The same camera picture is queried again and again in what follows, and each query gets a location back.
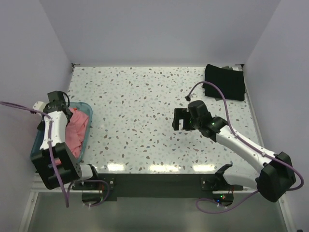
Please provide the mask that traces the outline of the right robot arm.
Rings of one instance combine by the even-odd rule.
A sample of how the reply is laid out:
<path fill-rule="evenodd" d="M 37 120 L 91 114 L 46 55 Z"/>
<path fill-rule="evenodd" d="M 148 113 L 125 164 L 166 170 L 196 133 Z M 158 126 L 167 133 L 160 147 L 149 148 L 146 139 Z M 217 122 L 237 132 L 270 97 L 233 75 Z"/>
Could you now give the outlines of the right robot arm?
<path fill-rule="evenodd" d="M 198 130 L 202 136 L 233 151 L 257 172 L 256 177 L 249 177 L 239 171 L 228 171 L 232 165 L 226 164 L 215 173 L 217 188 L 225 190 L 233 185 L 249 187 L 274 203 L 296 182 L 288 154 L 277 154 L 244 137 L 225 119 L 212 117 L 203 101 L 193 101 L 187 108 L 174 109 L 172 127 L 175 131 L 179 130 L 180 120 L 183 121 L 183 130 Z"/>

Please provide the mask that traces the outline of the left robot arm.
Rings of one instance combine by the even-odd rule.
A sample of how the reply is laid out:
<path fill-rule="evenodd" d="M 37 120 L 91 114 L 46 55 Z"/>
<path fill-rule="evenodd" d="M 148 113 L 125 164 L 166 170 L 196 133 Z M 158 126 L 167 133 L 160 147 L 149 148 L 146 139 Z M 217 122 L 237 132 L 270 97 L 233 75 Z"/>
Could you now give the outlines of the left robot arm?
<path fill-rule="evenodd" d="M 48 100 L 33 106 L 44 114 L 31 151 L 31 162 L 48 189 L 72 181 L 83 181 L 88 189 L 96 189 L 100 178 L 95 167 L 81 165 L 65 143 L 65 130 L 73 116 L 67 94 L 53 91 L 48 93 Z"/>

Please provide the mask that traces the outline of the pink t-shirt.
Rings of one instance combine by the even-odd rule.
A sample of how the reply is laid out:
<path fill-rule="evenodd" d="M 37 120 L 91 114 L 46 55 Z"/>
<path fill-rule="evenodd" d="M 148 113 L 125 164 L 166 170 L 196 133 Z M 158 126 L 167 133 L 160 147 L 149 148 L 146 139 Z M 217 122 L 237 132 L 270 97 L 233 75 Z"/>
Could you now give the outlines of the pink t-shirt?
<path fill-rule="evenodd" d="M 89 116 L 77 108 L 70 108 L 70 111 L 73 113 L 73 116 L 66 126 L 65 143 L 78 160 L 81 156 Z"/>

